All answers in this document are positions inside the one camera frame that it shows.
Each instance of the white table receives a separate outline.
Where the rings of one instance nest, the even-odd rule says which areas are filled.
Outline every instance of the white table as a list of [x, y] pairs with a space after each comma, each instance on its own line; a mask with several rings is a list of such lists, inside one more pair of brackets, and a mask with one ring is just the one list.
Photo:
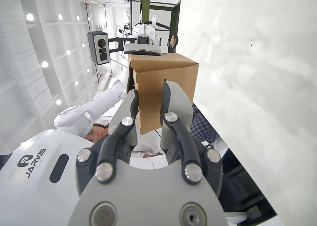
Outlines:
[[317, 225], [317, 0], [181, 0], [194, 102], [283, 223]]

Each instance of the checkered shirt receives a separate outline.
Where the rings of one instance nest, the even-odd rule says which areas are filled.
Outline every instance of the checkered shirt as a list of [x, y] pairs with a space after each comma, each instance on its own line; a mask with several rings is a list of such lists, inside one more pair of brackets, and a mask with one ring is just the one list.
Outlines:
[[195, 104], [193, 104], [193, 119], [190, 124], [190, 134], [201, 142], [207, 141], [208, 143], [213, 143], [217, 136], [215, 129]]

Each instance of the jarvis logo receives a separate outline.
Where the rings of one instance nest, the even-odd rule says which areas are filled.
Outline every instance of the jarvis logo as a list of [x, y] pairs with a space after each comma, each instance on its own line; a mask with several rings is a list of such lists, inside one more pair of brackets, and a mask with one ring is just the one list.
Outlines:
[[34, 168], [39, 164], [40, 159], [42, 158], [42, 155], [44, 154], [45, 151], [46, 151], [46, 149], [41, 149], [37, 153], [35, 158], [33, 158], [34, 156], [31, 154], [27, 154], [20, 159], [20, 161], [17, 164], [18, 167], [29, 166], [27, 168], [27, 172], [25, 173], [25, 174], [27, 174], [27, 178], [29, 178], [31, 176], [31, 173], [33, 172]]
[[28, 166], [28, 162], [29, 160], [33, 159], [33, 155], [31, 154], [27, 154], [25, 156], [23, 156], [20, 161], [18, 162], [18, 167], [25, 167]]

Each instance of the cardboard box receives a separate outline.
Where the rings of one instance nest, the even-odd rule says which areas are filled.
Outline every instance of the cardboard box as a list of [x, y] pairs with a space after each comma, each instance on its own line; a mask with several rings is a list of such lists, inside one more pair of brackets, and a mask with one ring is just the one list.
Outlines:
[[193, 102], [199, 64], [177, 53], [131, 55], [127, 92], [138, 91], [140, 134], [161, 127], [159, 122], [164, 79], [177, 82]]

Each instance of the screw head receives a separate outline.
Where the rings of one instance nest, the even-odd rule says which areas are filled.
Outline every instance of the screw head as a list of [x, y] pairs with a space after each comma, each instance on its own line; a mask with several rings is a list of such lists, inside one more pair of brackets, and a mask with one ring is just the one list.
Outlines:
[[207, 217], [204, 209], [197, 203], [190, 202], [183, 206], [179, 214], [181, 226], [205, 226]]
[[213, 163], [217, 163], [221, 159], [220, 154], [214, 149], [209, 149], [207, 151], [207, 158]]
[[92, 226], [114, 226], [116, 225], [117, 217], [117, 210], [112, 203], [100, 203], [92, 212]]
[[116, 130], [116, 128], [117, 128], [117, 125], [110, 126], [108, 128], [108, 134], [109, 135], [113, 134], [113, 132]]
[[123, 124], [126, 127], [129, 127], [133, 124], [133, 119], [130, 116], [127, 116], [122, 119], [121, 124]]
[[173, 123], [173, 122], [176, 122], [178, 117], [176, 115], [176, 113], [173, 113], [173, 112], [169, 112], [165, 115], [165, 119], [170, 122], [170, 123]]
[[88, 149], [88, 148], [85, 148], [85, 149], [82, 149], [82, 150], [78, 153], [78, 155], [77, 155], [77, 160], [78, 160], [79, 162], [86, 162], [86, 161], [89, 160], [90, 156], [91, 156], [91, 150]]
[[191, 182], [199, 182], [203, 177], [201, 168], [195, 163], [189, 163], [185, 166], [185, 175]]
[[95, 176], [99, 182], [105, 182], [111, 177], [112, 173], [112, 165], [110, 163], [104, 162], [97, 167]]

